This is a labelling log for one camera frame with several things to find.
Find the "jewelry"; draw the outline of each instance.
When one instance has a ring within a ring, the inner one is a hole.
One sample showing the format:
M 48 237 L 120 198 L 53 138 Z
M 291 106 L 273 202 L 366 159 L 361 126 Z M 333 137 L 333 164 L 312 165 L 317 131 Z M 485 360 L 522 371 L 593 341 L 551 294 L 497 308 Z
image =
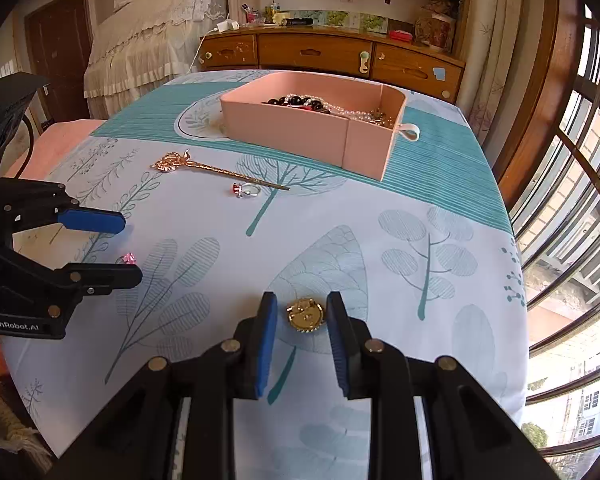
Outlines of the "jewelry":
M 134 256 L 133 253 L 127 253 L 124 256 L 120 256 L 117 260 L 116 260 L 117 264 L 129 264 L 129 265 L 135 265 L 136 264 L 136 257 Z
M 272 182 L 267 182 L 266 180 L 253 178 L 252 176 L 235 173 L 235 171 L 222 170 L 221 168 L 215 168 L 213 166 L 201 164 L 200 162 L 196 162 L 195 160 L 190 160 L 190 158 L 191 157 L 189 155 L 189 150 L 186 150 L 184 152 L 184 155 L 180 155 L 177 152 L 169 152 L 163 158 L 152 164 L 150 168 L 154 168 L 154 170 L 158 170 L 163 173 L 168 173 L 169 171 L 177 170 L 181 166 L 185 166 L 186 168 L 213 171 L 214 173 L 219 173 L 225 176 L 240 178 L 242 180 L 246 180 L 247 182 L 252 182 L 253 184 L 260 184 L 261 186 L 274 187 L 276 189 L 283 189 L 284 191 L 289 191 L 289 188 L 287 186 L 280 186 L 280 184 L 274 184 Z
M 387 118 L 386 114 L 383 111 L 381 111 L 380 108 L 377 108 L 373 112 L 365 112 L 361 110 L 347 110 L 341 106 L 332 105 L 331 103 L 328 103 L 321 97 L 316 97 L 313 95 L 287 94 L 286 96 L 281 97 L 277 103 L 272 103 L 272 101 L 275 100 L 269 100 L 268 104 L 280 104 L 283 106 L 306 106 L 308 103 L 314 111 L 325 109 L 329 111 L 332 115 L 336 115 L 338 117 L 344 117 L 346 119 L 357 119 L 359 121 L 364 121 L 365 123 L 378 124 L 378 126 L 384 126 L 385 128 L 394 127 L 394 122 L 391 119 Z
M 289 323 L 298 332 L 313 332 L 324 321 L 324 309 L 311 298 L 302 298 L 286 308 Z
M 260 186 L 255 184 L 238 184 L 234 182 L 231 186 L 232 193 L 238 198 L 243 196 L 258 196 L 260 194 Z

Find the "pink cloth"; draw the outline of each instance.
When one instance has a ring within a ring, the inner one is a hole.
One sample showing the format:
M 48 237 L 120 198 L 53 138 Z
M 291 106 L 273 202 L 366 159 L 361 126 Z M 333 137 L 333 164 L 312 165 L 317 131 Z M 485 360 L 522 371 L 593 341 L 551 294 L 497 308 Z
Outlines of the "pink cloth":
M 104 122 L 101 119 L 78 119 L 70 123 L 52 124 L 34 143 L 31 160 L 20 177 L 43 180 L 67 153 Z M 26 157 L 27 153 L 23 153 L 4 176 L 14 176 Z

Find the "white cable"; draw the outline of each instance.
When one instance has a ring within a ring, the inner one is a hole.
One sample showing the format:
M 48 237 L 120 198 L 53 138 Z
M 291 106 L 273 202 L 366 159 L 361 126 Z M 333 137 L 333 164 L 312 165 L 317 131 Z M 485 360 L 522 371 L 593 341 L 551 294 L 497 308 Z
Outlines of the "white cable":
M 193 61 L 191 62 L 191 64 L 189 65 L 189 70 L 187 70 L 187 74 L 191 73 L 191 69 L 193 68 L 193 65 L 196 62 L 196 59 L 198 58 L 198 53 L 200 52 L 200 48 L 202 48 L 202 43 L 203 41 L 205 41 L 205 38 L 208 34 L 211 34 L 212 32 L 217 32 L 218 28 L 212 28 L 208 33 L 206 33 L 204 36 L 202 36 L 202 39 L 200 40 L 200 44 L 198 45 L 198 49 L 196 50 L 196 55 L 193 57 Z

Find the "teal stripe pattern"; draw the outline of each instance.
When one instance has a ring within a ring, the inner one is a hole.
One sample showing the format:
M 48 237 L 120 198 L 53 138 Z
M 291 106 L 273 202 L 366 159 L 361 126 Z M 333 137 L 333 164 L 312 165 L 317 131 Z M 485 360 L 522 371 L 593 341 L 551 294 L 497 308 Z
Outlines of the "teal stripe pattern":
M 398 136 L 382 182 L 330 164 L 236 140 L 203 140 L 179 136 L 173 123 L 195 101 L 230 90 L 243 82 L 165 85 L 133 102 L 91 135 L 119 139 L 158 140 L 216 150 L 266 156 L 327 170 L 431 203 L 481 224 L 511 234 L 511 225 L 491 169 L 472 131 L 436 115 L 407 107 L 403 123 L 420 127 L 420 140 Z

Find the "wooden dresser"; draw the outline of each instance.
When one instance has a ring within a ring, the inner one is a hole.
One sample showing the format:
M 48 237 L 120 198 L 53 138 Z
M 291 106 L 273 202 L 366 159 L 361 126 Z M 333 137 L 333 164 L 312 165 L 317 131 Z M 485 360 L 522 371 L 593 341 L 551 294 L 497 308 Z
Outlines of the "wooden dresser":
M 314 26 L 250 27 L 209 34 L 201 70 L 281 68 L 369 78 L 456 101 L 464 62 L 384 34 Z

